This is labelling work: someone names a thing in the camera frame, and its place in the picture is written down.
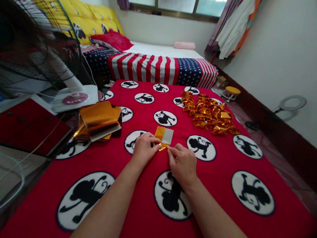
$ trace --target yellow headboard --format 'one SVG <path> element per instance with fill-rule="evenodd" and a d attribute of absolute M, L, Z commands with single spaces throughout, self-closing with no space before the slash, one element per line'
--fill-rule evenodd
<path fill-rule="evenodd" d="M 41 0 L 39 2 L 35 0 L 34 2 L 36 2 L 38 7 L 44 10 L 47 15 L 53 14 L 57 22 L 59 21 L 61 18 L 61 14 L 58 12 L 60 11 L 59 7 L 50 8 L 48 10 L 47 7 L 43 7 L 41 2 L 46 2 L 46 6 L 50 6 L 51 1 Z M 77 32 L 78 39 L 82 45 L 91 44 L 89 40 L 91 35 L 104 34 L 110 29 L 125 35 L 113 9 L 105 6 L 89 5 L 80 0 L 60 0 L 60 2 L 73 25 L 83 30 L 83 33 Z"/>

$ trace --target pink pillow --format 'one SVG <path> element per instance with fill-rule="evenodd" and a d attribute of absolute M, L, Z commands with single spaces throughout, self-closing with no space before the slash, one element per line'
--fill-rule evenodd
<path fill-rule="evenodd" d="M 177 41 L 174 44 L 174 48 L 176 48 L 176 49 L 194 50 L 194 49 L 196 49 L 196 45 L 195 45 L 195 42 Z"/>
<path fill-rule="evenodd" d="M 112 29 L 110 29 L 107 34 L 92 35 L 90 36 L 90 40 L 92 43 L 97 43 L 100 46 L 108 48 L 114 48 L 118 51 L 125 51 L 133 46 L 128 38 Z"/>

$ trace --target cardboard box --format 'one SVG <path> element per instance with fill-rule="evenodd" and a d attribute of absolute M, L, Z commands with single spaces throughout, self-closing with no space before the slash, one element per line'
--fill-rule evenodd
<path fill-rule="evenodd" d="M 226 86 L 228 85 L 228 81 L 226 80 L 226 78 L 224 76 L 220 76 L 219 79 L 216 82 L 216 86 L 219 89 L 224 90 L 226 88 Z"/>

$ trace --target black monkey silhouette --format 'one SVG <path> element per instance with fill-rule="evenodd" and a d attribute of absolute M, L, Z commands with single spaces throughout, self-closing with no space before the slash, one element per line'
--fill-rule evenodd
<path fill-rule="evenodd" d="M 121 113 L 122 113 L 122 117 L 124 117 L 124 116 L 126 116 L 128 114 L 132 114 L 132 112 L 128 111 L 126 108 L 122 108 Z"/>
<path fill-rule="evenodd" d="M 181 99 L 175 99 L 176 105 L 183 104 Z"/>
<path fill-rule="evenodd" d="M 145 97 L 145 95 L 146 95 L 146 94 L 143 94 L 143 96 L 137 98 L 137 100 L 139 100 L 140 102 L 145 102 L 145 101 L 146 101 L 146 102 L 151 102 L 151 101 L 153 101 L 153 99 L 151 98 L 151 97 L 153 97 L 153 96 Z"/>
<path fill-rule="evenodd" d="M 251 146 L 254 146 L 255 148 L 259 148 L 257 145 L 251 144 L 245 140 L 243 140 L 242 138 L 240 138 L 239 136 L 237 136 L 238 140 L 236 141 L 236 144 L 241 146 L 241 149 L 243 149 L 243 151 L 248 154 L 248 155 L 256 155 L 256 153 L 258 154 L 258 156 L 261 156 L 256 150 L 252 149 Z"/>
<path fill-rule="evenodd" d="M 78 224 L 85 212 L 90 209 L 93 205 L 95 205 L 96 202 L 98 202 L 98 200 L 102 197 L 102 195 L 108 190 L 108 188 L 110 188 L 110 185 L 108 185 L 107 181 L 103 181 L 101 186 L 105 186 L 104 190 L 102 192 L 98 192 L 95 191 L 95 187 L 96 185 L 101 181 L 101 180 L 106 180 L 107 176 L 104 175 L 102 176 L 96 183 L 94 179 L 91 179 L 90 181 L 85 180 L 80 182 L 79 184 L 76 185 L 76 187 L 73 190 L 72 195 L 70 196 L 70 200 L 71 201 L 76 201 L 78 199 L 80 199 L 79 202 L 77 202 L 76 204 L 70 206 L 70 207 L 66 207 L 63 206 L 59 212 L 64 213 L 67 212 L 71 209 L 73 209 L 74 207 L 76 207 L 78 204 L 80 204 L 81 202 L 85 202 L 87 203 L 87 206 L 83 209 L 83 211 L 79 214 L 73 217 L 73 222 L 75 222 L 76 224 Z"/>
<path fill-rule="evenodd" d="M 164 92 L 165 93 L 165 90 L 167 90 L 166 87 L 163 87 L 162 85 L 158 84 L 156 86 L 154 86 L 156 88 L 156 91 L 159 91 L 159 92 Z"/>
<path fill-rule="evenodd" d="M 178 212 L 178 210 L 179 210 L 178 200 L 180 200 L 182 205 L 183 205 L 183 207 L 184 207 L 183 215 L 184 216 L 188 216 L 187 207 L 186 207 L 185 203 L 183 202 L 183 200 L 180 197 L 181 196 L 181 192 L 184 192 L 184 191 L 183 191 L 182 187 L 179 185 L 179 183 L 177 182 L 176 178 L 172 175 L 172 172 L 169 172 L 167 174 L 167 178 L 164 179 L 164 183 L 168 184 L 168 180 L 173 182 L 171 190 L 165 188 L 163 186 L 163 182 L 162 181 L 160 181 L 158 183 L 158 185 L 165 190 L 162 193 L 163 207 L 166 210 L 168 210 L 169 212 L 172 212 L 172 211 Z"/>
<path fill-rule="evenodd" d="M 192 93 L 199 93 L 199 91 L 197 89 L 192 89 L 192 87 L 189 87 L 189 90 L 187 90 L 188 92 L 192 92 Z"/>
<path fill-rule="evenodd" d="M 169 119 L 172 119 L 173 121 L 175 121 L 174 118 L 167 116 L 163 111 L 161 111 L 159 114 L 155 114 L 155 115 L 158 117 L 158 121 L 162 124 L 167 124 L 169 122 L 169 124 L 172 126 L 173 124 L 169 121 Z"/>
<path fill-rule="evenodd" d="M 78 29 L 76 30 L 75 29 L 75 33 L 76 33 L 76 35 L 77 35 L 77 37 L 79 39 L 82 39 L 82 38 L 86 39 L 86 34 L 84 33 L 83 30 L 78 30 Z"/>
<path fill-rule="evenodd" d="M 201 139 L 201 137 L 198 137 L 198 140 L 194 139 L 194 138 L 189 139 L 189 144 L 191 145 L 192 148 L 194 148 L 194 149 L 197 148 L 197 150 L 194 151 L 194 153 L 196 153 L 198 150 L 202 149 L 204 151 L 204 154 L 202 155 L 202 157 L 207 159 L 206 152 L 207 152 L 207 148 L 209 147 L 209 145 L 211 145 L 210 142 L 204 141 L 203 139 Z"/>
<path fill-rule="evenodd" d="M 71 142 L 67 143 L 64 146 L 64 148 L 61 150 L 60 154 L 67 154 L 71 149 L 73 149 L 73 151 L 69 154 L 69 156 L 73 156 L 73 154 L 76 152 L 75 145 L 77 145 L 78 143 L 82 143 L 83 146 L 86 146 L 89 142 L 88 141 L 78 142 L 78 141 L 73 139 Z"/>
<path fill-rule="evenodd" d="M 269 197 L 269 195 L 265 192 L 264 188 L 262 187 L 255 187 L 256 183 L 259 183 L 260 180 L 256 179 L 254 180 L 252 186 L 248 185 L 247 183 L 247 176 L 245 174 L 241 174 L 243 177 L 243 190 L 241 192 L 242 195 L 239 195 L 239 198 L 242 201 L 248 201 L 248 203 L 253 204 L 255 209 L 258 211 L 260 210 L 260 203 L 262 205 L 265 205 L 266 203 L 269 204 L 271 203 L 271 199 Z M 252 194 L 255 196 L 256 200 L 257 200 L 257 204 L 254 203 L 254 201 L 252 199 L 248 199 L 247 194 Z"/>
<path fill-rule="evenodd" d="M 101 28 L 102 28 L 102 33 L 103 33 L 103 34 L 108 33 L 108 30 L 107 30 L 107 28 L 105 27 L 104 24 L 101 24 Z"/>
<path fill-rule="evenodd" d="M 129 144 L 127 144 L 126 146 L 129 147 L 129 148 L 134 149 L 136 139 L 138 139 L 138 137 L 135 138 L 135 140 L 131 141 L 131 142 L 130 142 Z"/>
<path fill-rule="evenodd" d="M 135 82 L 124 82 L 123 84 L 124 84 L 127 88 L 136 85 Z"/>

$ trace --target white cable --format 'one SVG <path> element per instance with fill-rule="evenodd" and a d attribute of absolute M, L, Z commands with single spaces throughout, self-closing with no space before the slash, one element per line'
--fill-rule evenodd
<path fill-rule="evenodd" d="M 16 191 L 8 200 L 6 200 L 6 202 L 5 202 L 4 204 L 2 204 L 2 205 L 0 206 L 0 209 L 1 209 L 1 208 L 3 208 L 5 205 L 7 205 L 9 201 L 11 201 L 13 198 L 15 198 L 15 197 L 19 194 L 19 192 L 22 190 L 22 188 L 23 188 L 23 186 L 24 186 L 25 177 L 24 177 L 24 174 L 23 174 L 23 167 L 20 165 L 20 163 L 19 163 L 18 161 L 15 160 L 15 158 L 12 158 L 12 157 L 10 157 L 10 156 L 8 156 L 8 155 L 5 155 L 5 154 L 2 154 L 2 153 L 0 153 L 0 155 L 5 156 L 5 157 L 7 157 L 7 158 L 9 158 L 9 159 L 12 159 L 12 160 L 17 164 L 17 166 L 19 166 L 20 176 L 21 176 L 21 185 L 20 185 L 20 187 L 17 189 L 17 191 Z"/>
<path fill-rule="evenodd" d="M 0 181 L 7 176 L 13 169 L 15 169 L 19 164 L 21 164 L 24 160 L 26 160 L 31 154 L 33 154 L 45 141 L 46 139 L 53 133 L 53 131 L 56 129 L 56 127 L 59 125 L 60 121 L 62 120 L 62 118 L 64 117 L 64 115 L 62 115 L 62 117 L 59 119 L 58 123 L 56 124 L 56 126 L 53 128 L 53 130 L 45 137 L 45 139 L 31 152 L 29 153 L 27 156 L 25 156 L 17 165 L 15 165 L 14 167 L 12 167 L 8 172 L 6 172 L 1 178 Z"/>
<path fill-rule="evenodd" d="M 20 89 L 20 90 L 23 90 L 23 91 L 26 91 L 26 92 L 33 92 L 33 93 L 36 93 L 36 94 L 40 94 L 40 95 L 43 95 L 43 96 L 46 96 L 46 97 L 49 97 L 49 98 L 55 98 L 53 96 L 49 96 L 49 95 L 46 95 L 46 94 L 43 94 L 43 93 L 39 93 L 39 92 L 30 90 L 30 89 L 24 89 L 24 88 L 19 88 L 19 87 L 14 87 L 14 86 L 4 86 L 4 88 Z"/>
<path fill-rule="evenodd" d="M 92 75 L 92 70 L 91 70 L 91 68 L 90 68 L 90 66 L 89 66 L 89 64 L 88 64 L 88 61 L 86 60 L 86 57 L 84 56 L 83 52 L 82 52 L 82 55 L 83 55 L 83 57 L 84 57 L 84 59 L 85 59 L 85 61 L 86 61 L 87 65 L 88 65 L 88 67 L 89 67 L 89 70 L 90 70 L 90 74 L 91 74 L 92 80 L 93 80 L 93 82 L 95 83 L 95 85 L 97 86 L 97 84 L 96 84 L 96 82 L 95 82 L 95 80 L 94 80 L 94 78 L 93 78 L 93 75 Z"/>

